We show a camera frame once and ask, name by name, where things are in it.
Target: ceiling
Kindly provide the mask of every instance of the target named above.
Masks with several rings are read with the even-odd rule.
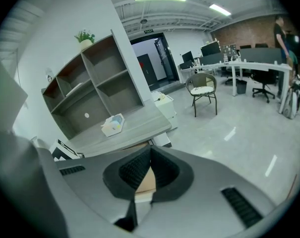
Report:
[[[0,28],[0,60],[7,69],[16,63],[17,48],[53,1],[20,0],[8,14]],[[247,18],[284,12],[278,0],[112,1],[129,37],[147,29],[210,32]],[[211,10],[213,3],[232,15],[226,17]],[[147,23],[141,24],[141,19],[147,19]]]

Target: door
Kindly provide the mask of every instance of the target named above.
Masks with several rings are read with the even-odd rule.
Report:
[[[162,65],[164,67],[165,70],[165,74],[166,77],[168,78],[168,80],[175,80],[174,79],[174,75],[173,75],[173,71],[170,65],[170,61],[169,58],[167,56],[165,47],[163,45],[162,39],[158,39],[155,41],[155,47],[160,55],[161,61],[162,61]]]
[[[153,85],[158,82],[149,55],[145,54],[137,57],[143,71],[144,77],[148,85]]]

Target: shelving unit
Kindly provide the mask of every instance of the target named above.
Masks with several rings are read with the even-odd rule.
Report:
[[[111,115],[143,106],[113,35],[74,57],[42,93],[68,139]]]

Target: potted plant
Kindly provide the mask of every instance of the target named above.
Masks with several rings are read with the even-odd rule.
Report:
[[[75,35],[75,38],[80,43],[81,50],[84,50],[95,42],[95,35],[90,32],[86,32],[86,30],[80,31],[77,35]]]

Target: cushion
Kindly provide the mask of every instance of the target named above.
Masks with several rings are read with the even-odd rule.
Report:
[[[206,94],[206,93],[212,93],[214,91],[214,87],[211,86],[200,86],[195,87],[191,90],[192,95],[199,95],[199,94]]]

